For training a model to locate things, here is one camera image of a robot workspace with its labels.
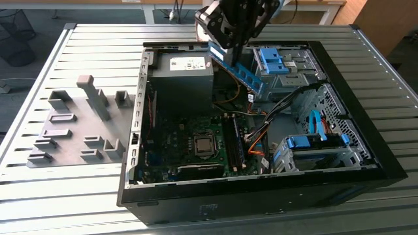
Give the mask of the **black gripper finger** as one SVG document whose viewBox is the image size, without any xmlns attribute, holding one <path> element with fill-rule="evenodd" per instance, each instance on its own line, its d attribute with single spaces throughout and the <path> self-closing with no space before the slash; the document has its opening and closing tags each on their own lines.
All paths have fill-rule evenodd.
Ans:
<svg viewBox="0 0 418 235">
<path fill-rule="evenodd" d="M 272 15 L 281 7 L 279 0 L 248 0 L 246 18 L 240 31 L 240 45 L 247 44 L 250 38 L 256 38 L 266 27 Z"/>
<path fill-rule="evenodd" d="M 218 46 L 226 50 L 223 61 L 235 66 L 243 43 L 243 1 L 206 0 L 195 20 Z"/>
</svg>

